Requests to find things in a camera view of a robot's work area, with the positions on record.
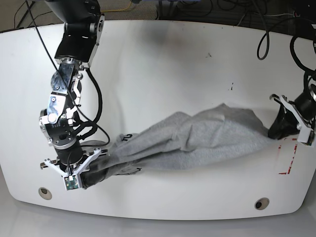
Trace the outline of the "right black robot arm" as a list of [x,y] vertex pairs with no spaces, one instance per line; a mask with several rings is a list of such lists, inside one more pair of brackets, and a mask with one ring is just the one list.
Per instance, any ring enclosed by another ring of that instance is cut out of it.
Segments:
[[[62,40],[55,53],[58,70],[51,78],[48,106],[39,117],[40,128],[57,153],[54,165],[71,172],[87,155],[80,141],[93,135],[102,114],[102,94],[90,67],[103,31],[104,15],[96,0],[48,0],[46,4],[64,22]],[[86,71],[98,95],[94,119],[79,116],[82,71]]]

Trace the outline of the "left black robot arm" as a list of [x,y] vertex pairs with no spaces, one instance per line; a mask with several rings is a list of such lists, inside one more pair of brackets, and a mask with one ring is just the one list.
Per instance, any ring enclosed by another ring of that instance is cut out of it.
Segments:
[[249,109],[221,104],[194,116],[176,112],[139,134],[122,134],[105,156],[89,164],[81,174],[87,189],[115,175],[133,175],[143,168],[187,170],[228,161],[267,148],[276,140],[298,135],[310,146],[316,139],[316,72],[298,58],[294,44],[298,37],[316,38],[316,22],[295,17],[295,33],[289,49],[296,65],[304,72],[303,92],[294,100],[272,95],[279,105],[270,128]]

